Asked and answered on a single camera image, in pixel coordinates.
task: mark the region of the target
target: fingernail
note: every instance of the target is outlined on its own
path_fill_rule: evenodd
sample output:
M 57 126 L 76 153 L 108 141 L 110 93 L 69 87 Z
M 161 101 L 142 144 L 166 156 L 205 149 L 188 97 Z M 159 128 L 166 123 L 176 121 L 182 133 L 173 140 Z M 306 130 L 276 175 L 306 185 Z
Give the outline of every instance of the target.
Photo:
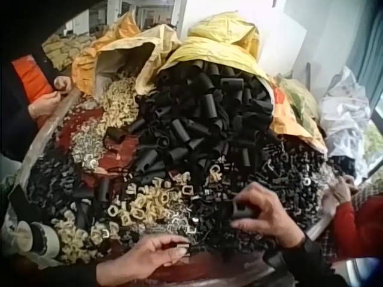
M 179 257 L 185 256 L 186 253 L 187 253 L 187 249 L 184 248 L 184 247 L 181 247 L 181 248 L 177 249 L 177 256 L 179 256 Z

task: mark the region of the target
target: white plastic bag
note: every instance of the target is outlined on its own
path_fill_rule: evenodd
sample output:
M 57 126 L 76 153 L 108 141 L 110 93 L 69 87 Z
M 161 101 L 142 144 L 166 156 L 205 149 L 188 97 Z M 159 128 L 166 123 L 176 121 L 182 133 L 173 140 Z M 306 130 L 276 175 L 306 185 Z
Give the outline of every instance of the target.
M 329 157 L 345 155 L 355 159 L 357 178 L 366 176 L 364 132 L 370 118 L 370 106 L 366 91 L 359 85 L 347 67 L 322 99 L 321 127 L 327 134 Z

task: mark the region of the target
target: curtain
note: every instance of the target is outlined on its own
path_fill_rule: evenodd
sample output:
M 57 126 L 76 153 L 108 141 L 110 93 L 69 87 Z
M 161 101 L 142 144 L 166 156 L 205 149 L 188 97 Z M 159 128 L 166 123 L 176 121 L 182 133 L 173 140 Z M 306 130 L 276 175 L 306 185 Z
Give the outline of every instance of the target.
M 373 111 L 383 94 L 383 1 L 366 1 L 346 65 L 366 88 Z

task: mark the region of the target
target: red sweater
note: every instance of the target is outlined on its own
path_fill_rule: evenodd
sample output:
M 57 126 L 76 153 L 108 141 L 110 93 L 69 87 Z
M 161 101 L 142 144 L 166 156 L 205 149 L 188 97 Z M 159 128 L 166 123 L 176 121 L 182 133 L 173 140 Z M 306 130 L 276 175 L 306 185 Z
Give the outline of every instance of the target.
M 383 196 L 371 197 L 356 214 L 350 202 L 340 204 L 332 229 L 339 260 L 383 257 Z

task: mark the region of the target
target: red sleeve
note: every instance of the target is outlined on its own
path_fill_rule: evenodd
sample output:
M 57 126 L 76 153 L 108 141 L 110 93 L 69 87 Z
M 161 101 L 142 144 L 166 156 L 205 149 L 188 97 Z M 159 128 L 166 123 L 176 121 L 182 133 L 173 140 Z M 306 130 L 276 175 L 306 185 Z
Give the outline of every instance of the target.
M 379 254 L 381 227 L 374 224 L 361 224 L 357 227 L 354 208 L 350 202 L 338 206 L 332 228 L 338 255 L 347 258 L 361 258 L 374 257 Z

